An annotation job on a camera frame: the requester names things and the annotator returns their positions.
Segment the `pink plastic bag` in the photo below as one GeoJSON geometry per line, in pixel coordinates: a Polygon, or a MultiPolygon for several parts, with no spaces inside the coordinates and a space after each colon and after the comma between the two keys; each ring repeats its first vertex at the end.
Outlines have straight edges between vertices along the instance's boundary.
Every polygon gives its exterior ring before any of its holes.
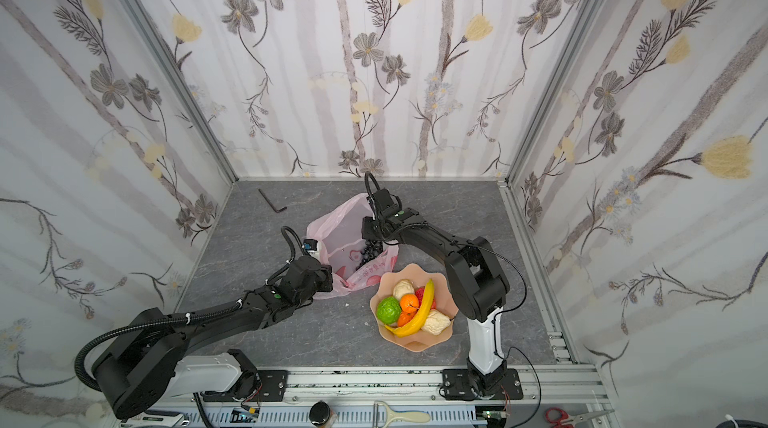
{"type": "Polygon", "coordinates": [[[383,245],[383,250],[364,262],[367,241],[362,236],[363,220],[372,216],[365,193],[357,194],[328,214],[310,222],[306,238],[318,241],[317,257],[332,268],[332,290],[318,292],[326,300],[376,286],[384,274],[395,268],[399,247],[383,245]]]}

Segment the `beige fake fruit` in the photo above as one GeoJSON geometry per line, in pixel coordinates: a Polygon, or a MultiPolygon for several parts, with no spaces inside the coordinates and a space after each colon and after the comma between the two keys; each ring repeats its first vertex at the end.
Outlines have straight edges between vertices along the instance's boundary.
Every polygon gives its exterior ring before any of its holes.
{"type": "Polygon", "coordinates": [[[398,281],[392,290],[392,296],[400,301],[405,295],[414,294],[415,287],[409,279],[401,279],[398,281]]]}

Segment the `yellow fake banana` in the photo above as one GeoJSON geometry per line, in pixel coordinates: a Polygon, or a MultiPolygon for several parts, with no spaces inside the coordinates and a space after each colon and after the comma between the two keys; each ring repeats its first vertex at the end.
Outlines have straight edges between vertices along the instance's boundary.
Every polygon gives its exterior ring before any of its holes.
{"type": "Polygon", "coordinates": [[[411,336],[417,333],[425,324],[429,312],[432,309],[432,301],[434,300],[435,286],[432,280],[429,280],[425,286],[422,302],[418,306],[418,310],[411,317],[408,323],[403,326],[394,328],[389,325],[385,325],[384,328],[393,335],[403,338],[411,336]]]}

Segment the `green fake fruit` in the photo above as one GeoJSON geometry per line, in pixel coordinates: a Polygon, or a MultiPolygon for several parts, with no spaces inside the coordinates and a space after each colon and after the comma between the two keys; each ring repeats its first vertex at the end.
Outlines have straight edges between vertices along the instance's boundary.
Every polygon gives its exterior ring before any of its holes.
{"type": "Polygon", "coordinates": [[[381,299],[376,307],[376,318],[384,325],[396,325],[401,313],[400,302],[394,296],[381,299]]]}

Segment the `orange fake orange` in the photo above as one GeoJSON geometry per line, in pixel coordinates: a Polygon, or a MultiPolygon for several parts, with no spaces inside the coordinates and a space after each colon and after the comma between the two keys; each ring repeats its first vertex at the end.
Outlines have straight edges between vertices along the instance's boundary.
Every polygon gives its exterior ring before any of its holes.
{"type": "Polygon", "coordinates": [[[420,308],[419,298],[415,293],[406,293],[399,301],[401,311],[404,313],[416,313],[420,308]]]}

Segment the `peach leaf-shaped plate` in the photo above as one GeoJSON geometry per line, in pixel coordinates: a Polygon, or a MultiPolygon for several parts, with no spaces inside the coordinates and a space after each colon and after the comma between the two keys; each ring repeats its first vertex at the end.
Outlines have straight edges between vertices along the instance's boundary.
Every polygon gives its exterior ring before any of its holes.
{"type": "Polygon", "coordinates": [[[397,272],[385,273],[379,283],[378,291],[370,299],[369,305],[381,337],[415,353],[425,351],[432,346],[448,341],[453,335],[454,319],[459,313],[459,309],[448,288],[446,276],[440,272],[427,272],[416,263],[410,263],[397,272]],[[416,288],[425,286],[429,279],[433,280],[435,284],[436,309],[450,320],[448,326],[440,334],[433,335],[420,330],[408,337],[397,337],[376,317],[378,303],[392,294],[395,284],[401,279],[410,280],[416,288]]]}

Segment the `beige fake bread roll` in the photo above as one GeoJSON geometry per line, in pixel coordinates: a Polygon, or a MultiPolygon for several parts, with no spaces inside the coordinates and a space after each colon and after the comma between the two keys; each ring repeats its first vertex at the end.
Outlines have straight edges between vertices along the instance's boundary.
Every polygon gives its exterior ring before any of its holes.
{"type": "Polygon", "coordinates": [[[452,320],[450,317],[436,309],[431,309],[421,330],[430,335],[438,336],[448,328],[451,323],[452,320]]]}

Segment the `dark fake grape bunch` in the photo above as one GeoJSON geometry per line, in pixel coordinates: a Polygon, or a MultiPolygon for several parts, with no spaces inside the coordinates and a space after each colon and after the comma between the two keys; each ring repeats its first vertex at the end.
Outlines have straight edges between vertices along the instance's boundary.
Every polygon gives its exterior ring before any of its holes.
{"type": "Polygon", "coordinates": [[[360,260],[356,267],[357,270],[378,258],[382,252],[384,244],[382,241],[367,240],[364,248],[360,252],[360,260]]]}

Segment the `red fake apple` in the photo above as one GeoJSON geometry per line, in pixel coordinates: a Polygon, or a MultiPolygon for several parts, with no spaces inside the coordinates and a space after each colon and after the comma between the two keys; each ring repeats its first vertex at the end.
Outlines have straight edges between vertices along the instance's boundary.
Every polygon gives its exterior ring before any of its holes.
{"type": "MultiPolygon", "coordinates": [[[[417,297],[419,304],[422,304],[423,302],[424,292],[425,292],[424,287],[419,287],[415,290],[415,296],[417,297]]],[[[431,308],[432,309],[436,308],[436,299],[433,299],[431,308]]]]}

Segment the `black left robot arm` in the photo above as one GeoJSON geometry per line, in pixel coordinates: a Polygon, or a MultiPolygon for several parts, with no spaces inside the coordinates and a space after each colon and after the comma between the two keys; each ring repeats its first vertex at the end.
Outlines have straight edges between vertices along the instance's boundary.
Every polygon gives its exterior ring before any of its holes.
{"type": "Polygon", "coordinates": [[[290,255],[264,285],[233,302],[185,313],[147,309],[127,325],[87,342],[74,360],[74,373],[101,392],[118,419],[151,408],[182,378],[186,355],[247,331],[271,327],[309,306],[314,295],[333,288],[332,268],[319,261],[320,242],[300,239],[283,226],[290,255]]]}

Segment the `white utility knife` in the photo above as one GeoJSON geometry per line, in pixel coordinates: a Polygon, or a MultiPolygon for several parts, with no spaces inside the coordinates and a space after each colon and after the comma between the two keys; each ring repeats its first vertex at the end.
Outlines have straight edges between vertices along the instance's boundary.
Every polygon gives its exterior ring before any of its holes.
{"type": "Polygon", "coordinates": [[[188,416],[180,412],[150,411],[120,420],[117,426],[119,428],[169,428],[187,427],[189,423],[188,416]]]}

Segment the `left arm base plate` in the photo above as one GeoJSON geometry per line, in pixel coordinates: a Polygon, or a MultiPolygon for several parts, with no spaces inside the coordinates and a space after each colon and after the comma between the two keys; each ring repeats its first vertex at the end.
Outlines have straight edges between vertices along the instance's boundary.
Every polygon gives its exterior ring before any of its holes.
{"type": "Polygon", "coordinates": [[[287,370],[246,371],[224,392],[202,393],[206,402],[281,402],[287,387],[287,370]]]}

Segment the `cream handled brush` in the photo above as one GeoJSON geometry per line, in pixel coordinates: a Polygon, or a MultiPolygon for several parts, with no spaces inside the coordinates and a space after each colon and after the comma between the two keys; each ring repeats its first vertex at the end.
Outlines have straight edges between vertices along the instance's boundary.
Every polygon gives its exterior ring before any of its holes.
{"type": "Polygon", "coordinates": [[[423,411],[397,411],[384,401],[374,401],[372,406],[372,427],[387,428],[396,422],[425,424],[432,420],[423,411]]]}

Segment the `aluminium mounting rail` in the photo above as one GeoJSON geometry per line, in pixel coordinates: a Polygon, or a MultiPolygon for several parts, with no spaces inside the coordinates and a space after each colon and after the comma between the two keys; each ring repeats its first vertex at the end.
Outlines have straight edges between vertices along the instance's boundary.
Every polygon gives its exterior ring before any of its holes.
{"type": "MultiPolygon", "coordinates": [[[[520,403],[607,404],[606,386],[591,365],[511,366],[520,381],[524,398],[520,403]]],[[[445,367],[357,367],[357,368],[237,368],[232,363],[183,367],[182,378],[159,402],[185,400],[195,393],[224,392],[246,371],[287,370],[287,387],[282,403],[315,399],[364,401],[375,399],[402,402],[447,402],[438,393],[445,367]]]]}

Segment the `red handled scissors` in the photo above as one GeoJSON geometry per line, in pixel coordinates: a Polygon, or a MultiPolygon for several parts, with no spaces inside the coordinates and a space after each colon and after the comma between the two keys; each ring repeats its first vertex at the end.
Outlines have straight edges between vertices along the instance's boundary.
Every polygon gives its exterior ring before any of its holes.
{"type": "Polygon", "coordinates": [[[581,414],[571,415],[565,410],[557,407],[548,408],[545,413],[546,421],[556,428],[573,428],[580,423],[596,420],[613,413],[614,410],[599,410],[581,414]]]}

